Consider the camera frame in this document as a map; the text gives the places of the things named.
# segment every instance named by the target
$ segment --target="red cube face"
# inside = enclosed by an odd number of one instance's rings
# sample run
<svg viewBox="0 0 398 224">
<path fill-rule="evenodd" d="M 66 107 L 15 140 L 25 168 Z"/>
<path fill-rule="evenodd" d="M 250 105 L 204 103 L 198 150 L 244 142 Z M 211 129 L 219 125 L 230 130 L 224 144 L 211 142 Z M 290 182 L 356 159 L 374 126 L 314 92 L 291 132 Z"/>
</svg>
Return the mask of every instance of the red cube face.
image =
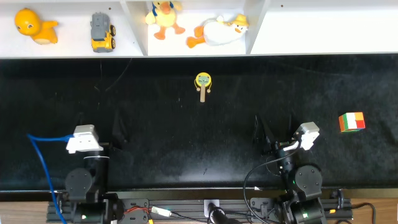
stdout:
<svg viewBox="0 0 398 224">
<path fill-rule="evenodd" d="M 356 128 L 364 129 L 365 128 L 365 121 L 356 121 Z"/>
</svg>

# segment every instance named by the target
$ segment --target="orange beak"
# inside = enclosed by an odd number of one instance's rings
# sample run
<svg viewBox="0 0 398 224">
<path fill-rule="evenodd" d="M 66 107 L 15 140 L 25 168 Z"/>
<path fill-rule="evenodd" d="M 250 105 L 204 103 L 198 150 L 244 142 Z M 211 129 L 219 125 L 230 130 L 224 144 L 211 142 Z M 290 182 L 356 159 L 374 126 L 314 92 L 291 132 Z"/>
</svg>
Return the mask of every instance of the orange beak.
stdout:
<svg viewBox="0 0 398 224">
<path fill-rule="evenodd" d="M 170 2 L 163 2 L 161 5 L 160 5 L 160 10 L 162 10 L 162 12 L 164 13 L 164 14 L 169 14 L 170 13 L 170 11 L 172 10 L 172 8 L 170 7 Z"/>
</svg>

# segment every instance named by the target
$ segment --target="toy truck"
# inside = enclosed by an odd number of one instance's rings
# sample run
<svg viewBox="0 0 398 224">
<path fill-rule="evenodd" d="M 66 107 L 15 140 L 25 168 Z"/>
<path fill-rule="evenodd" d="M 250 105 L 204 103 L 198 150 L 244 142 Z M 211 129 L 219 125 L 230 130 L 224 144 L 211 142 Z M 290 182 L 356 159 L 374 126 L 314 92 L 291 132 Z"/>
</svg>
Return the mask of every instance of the toy truck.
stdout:
<svg viewBox="0 0 398 224">
<path fill-rule="evenodd" d="M 91 46 L 94 52 L 111 52 L 116 47 L 114 36 L 116 28 L 111 24 L 109 16 L 104 13 L 94 13 L 91 25 Z"/>
</svg>

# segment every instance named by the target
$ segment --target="colorful puzzle cube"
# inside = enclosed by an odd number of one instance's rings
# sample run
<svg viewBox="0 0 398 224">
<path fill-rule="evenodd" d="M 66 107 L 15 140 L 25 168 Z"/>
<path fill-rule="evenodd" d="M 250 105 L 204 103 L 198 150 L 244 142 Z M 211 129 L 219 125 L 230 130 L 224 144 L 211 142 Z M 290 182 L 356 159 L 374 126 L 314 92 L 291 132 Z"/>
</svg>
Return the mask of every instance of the colorful puzzle cube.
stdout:
<svg viewBox="0 0 398 224">
<path fill-rule="evenodd" d="M 345 113 L 338 119 L 341 132 L 359 131 L 365 128 L 365 120 L 362 112 Z"/>
</svg>

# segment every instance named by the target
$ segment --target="toy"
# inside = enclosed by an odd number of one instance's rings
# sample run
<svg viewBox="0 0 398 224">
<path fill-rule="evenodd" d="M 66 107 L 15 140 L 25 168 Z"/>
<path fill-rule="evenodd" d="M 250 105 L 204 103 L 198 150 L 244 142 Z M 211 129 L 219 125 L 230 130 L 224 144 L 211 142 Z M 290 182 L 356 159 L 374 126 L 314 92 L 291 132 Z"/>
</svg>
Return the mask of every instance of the toy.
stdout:
<svg viewBox="0 0 398 224">
<path fill-rule="evenodd" d="M 190 48 L 202 43 L 210 46 L 219 46 L 240 39 L 248 30 L 246 16 L 239 14 L 231 23 L 224 22 L 224 18 L 208 19 L 202 26 L 195 28 L 195 37 L 188 37 L 187 45 Z"/>
<path fill-rule="evenodd" d="M 15 16 L 17 30 L 30 36 L 38 44 L 56 44 L 57 35 L 53 27 L 57 21 L 42 21 L 40 17 L 30 9 L 21 9 Z"/>
<path fill-rule="evenodd" d="M 362 112 L 345 113 L 338 119 L 341 132 L 359 131 L 365 128 L 365 120 Z"/>
<path fill-rule="evenodd" d="M 94 52 L 103 53 L 111 52 L 116 47 L 114 36 L 116 28 L 111 24 L 108 15 L 104 13 L 94 13 L 91 26 L 91 46 Z"/>
<path fill-rule="evenodd" d="M 205 102 L 205 95 L 206 95 L 206 87 L 207 93 L 210 93 L 210 88 L 212 86 L 211 82 L 211 77 L 209 74 L 206 72 L 201 72 L 197 75 L 195 81 L 194 81 L 195 87 L 197 88 L 197 91 L 200 91 L 200 102 L 204 103 Z"/>
<path fill-rule="evenodd" d="M 146 16 L 145 22 L 148 25 L 156 22 L 160 26 L 160 31 L 154 34 L 157 39 L 164 40 L 166 29 L 169 27 L 173 27 L 176 34 L 185 32 L 185 29 L 179 27 L 176 23 L 177 14 L 174 9 L 181 11 L 181 3 L 175 1 L 154 1 L 152 3 L 152 11 Z"/>
</svg>

